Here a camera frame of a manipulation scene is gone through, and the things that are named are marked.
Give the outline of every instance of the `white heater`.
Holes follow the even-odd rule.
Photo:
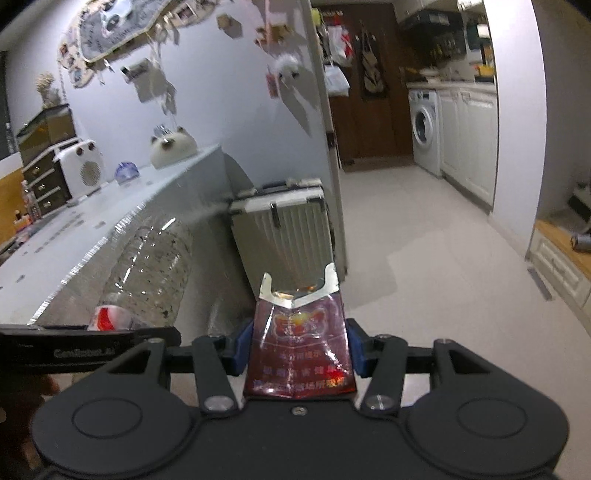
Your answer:
[[[107,181],[105,162],[94,140],[86,140],[59,152],[59,161],[72,201],[90,195]]]

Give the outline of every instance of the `washing machine door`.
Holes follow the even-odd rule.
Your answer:
[[[415,143],[427,150],[433,143],[435,119],[428,107],[418,105],[413,109],[413,137]]]

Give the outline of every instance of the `red plastic bag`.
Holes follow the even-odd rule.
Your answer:
[[[350,67],[353,62],[351,34],[335,17],[334,25],[327,27],[329,32],[330,56],[333,62],[342,67]]]
[[[356,391],[335,265],[304,297],[271,292],[265,274],[256,304],[246,395],[309,398]]]

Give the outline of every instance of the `dresser drawer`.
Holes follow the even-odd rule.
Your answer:
[[[548,280],[562,286],[577,305],[583,307],[591,292],[591,281],[538,230],[534,231],[530,251],[532,261],[549,275]]]
[[[30,184],[35,198],[40,198],[56,187],[63,187],[61,175],[55,168],[47,170],[35,183]]]
[[[587,317],[591,318],[591,296],[587,299],[585,306],[583,307],[583,311],[587,315]]]
[[[43,158],[40,158],[34,164],[23,169],[22,175],[25,177],[25,180],[31,184],[46,174],[46,172],[53,168],[53,159],[55,156],[56,154],[53,150],[50,150]]]
[[[37,202],[41,208],[42,215],[46,215],[56,208],[65,205],[67,200],[67,195],[61,187],[55,187],[45,195],[37,197]]]

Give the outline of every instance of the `drawer handle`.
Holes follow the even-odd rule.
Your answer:
[[[556,265],[556,262],[554,261],[554,258],[551,259],[552,262],[552,266],[558,271],[558,273],[564,277],[564,268],[559,268],[558,265]]]

